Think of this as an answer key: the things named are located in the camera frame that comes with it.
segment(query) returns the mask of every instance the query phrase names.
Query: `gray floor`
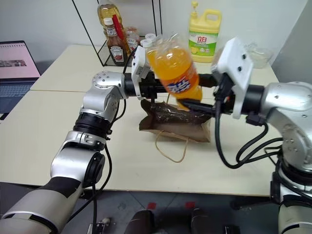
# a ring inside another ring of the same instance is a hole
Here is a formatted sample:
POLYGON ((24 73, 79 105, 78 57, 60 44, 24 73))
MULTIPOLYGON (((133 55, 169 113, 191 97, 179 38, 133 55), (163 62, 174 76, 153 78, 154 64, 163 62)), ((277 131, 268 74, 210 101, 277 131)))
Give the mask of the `gray floor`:
MULTIPOLYGON (((0 183, 0 213, 6 212, 30 189, 0 183)), ((151 193, 151 192, 118 192, 105 191, 98 198, 98 221, 110 217, 112 223, 105 233, 122 234, 132 216, 139 210, 146 209, 151 203, 156 207, 155 214, 157 233, 189 234, 189 215, 193 205, 201 207, 210 217, 212 234, 222 234, 222 225, 240 226, 242 234, 276 234, 278 206, 266 204, 234 211, 229 203, 234 196, 151 193)), ((85 201, 80 199, 76 209, 85 201)), ((88 224, 92 222, 92 203, 75 219, 67 224, 63 234, 85 234, 88 224)))

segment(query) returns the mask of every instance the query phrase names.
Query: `bottle label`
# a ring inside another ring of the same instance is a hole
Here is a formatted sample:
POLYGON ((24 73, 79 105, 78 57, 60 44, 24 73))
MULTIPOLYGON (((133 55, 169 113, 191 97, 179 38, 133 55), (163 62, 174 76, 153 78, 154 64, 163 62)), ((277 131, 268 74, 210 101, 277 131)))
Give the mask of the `bottle label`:
POLYGON ((189 47, 192 55, 213 56, 218 33, 197 33, 190 31, 189 47))
POLYGON ((129 46, 130 52, 132 52, 137 47, 137 40, 133 38, 127 38, 127 44, 129 46))
POLYGON ((170 94, 182 94, 196 85, 198 74, 192 63, 190 67, 175 79, 161 80, 162 85, 170 94))
POLYGON ((112 46, 111 52, 114 56, 114 60, 116 62, 123 62, 123 52, 122 48, 120 46, 112 46))
POLYGON ((117 32, 116 32, 115 28, 107 28, 106 31, 107 31, 107 35, 109 35, 109 36, 117 35, 117 32))

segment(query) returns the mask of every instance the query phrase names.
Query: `laptop screen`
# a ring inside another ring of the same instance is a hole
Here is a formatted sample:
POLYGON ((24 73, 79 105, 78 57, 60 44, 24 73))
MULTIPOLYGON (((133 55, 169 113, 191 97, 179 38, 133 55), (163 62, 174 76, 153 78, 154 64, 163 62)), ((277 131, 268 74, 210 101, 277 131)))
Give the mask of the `laptop screen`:
POLYGON ((0 42, 0 79, 38 77, 40 73, 24 41, 0 42))

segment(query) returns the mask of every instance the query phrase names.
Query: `brown paper bag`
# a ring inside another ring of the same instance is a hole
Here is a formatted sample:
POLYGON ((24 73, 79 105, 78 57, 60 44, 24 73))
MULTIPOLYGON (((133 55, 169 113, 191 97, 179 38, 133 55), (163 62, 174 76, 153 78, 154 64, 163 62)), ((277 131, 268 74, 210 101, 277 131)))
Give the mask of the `brown paper bag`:
POLYGON ((211 116, 178 110, 176 105, 165 102, 156 103, 154 109, 148 100, 141 101, 141 107, 147 113, 139 124, 140 131, 162 136, 179 138, 195 142, 210 142, 211 116))

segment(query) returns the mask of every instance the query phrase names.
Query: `laptop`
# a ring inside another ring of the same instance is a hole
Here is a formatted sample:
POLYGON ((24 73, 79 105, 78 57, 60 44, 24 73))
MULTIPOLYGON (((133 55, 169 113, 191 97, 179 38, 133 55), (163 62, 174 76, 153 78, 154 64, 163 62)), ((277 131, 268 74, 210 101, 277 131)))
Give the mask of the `laptop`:
POLYGON ((0 42, 0 114, 9 113, 39 77, 23 40, 0 42))

